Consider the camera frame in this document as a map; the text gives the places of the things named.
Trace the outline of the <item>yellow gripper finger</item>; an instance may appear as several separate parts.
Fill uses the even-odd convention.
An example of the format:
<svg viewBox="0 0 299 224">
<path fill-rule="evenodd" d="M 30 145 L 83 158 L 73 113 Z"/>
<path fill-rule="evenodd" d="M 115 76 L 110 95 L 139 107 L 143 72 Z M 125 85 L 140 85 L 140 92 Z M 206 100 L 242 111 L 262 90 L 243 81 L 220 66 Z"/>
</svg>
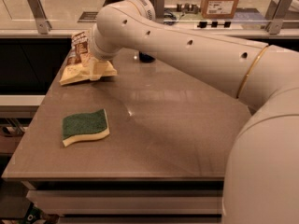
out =
<svg viewBox="0 0 299 224">
<path fill-rule="evenodd" d="M 102 76 L 101 63 L 94 57 L 89 60 L 90 81 L 98 80 Z"/>
</svg>

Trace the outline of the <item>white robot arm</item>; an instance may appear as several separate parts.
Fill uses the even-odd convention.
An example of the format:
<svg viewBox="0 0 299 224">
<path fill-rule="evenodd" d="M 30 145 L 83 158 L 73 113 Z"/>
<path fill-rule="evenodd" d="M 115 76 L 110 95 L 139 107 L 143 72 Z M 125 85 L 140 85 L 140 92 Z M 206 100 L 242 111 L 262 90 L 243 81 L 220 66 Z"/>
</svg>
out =
<svg viewBox="0 0 299 224">
<path fill-rule="evenodd" d="M 299 224 L 299 53 L 153 19 L 149 0 L 102 7 L 92 54 L 142 51 L 252 108 L 226 164 L 222 223 Z"/>
</svg>

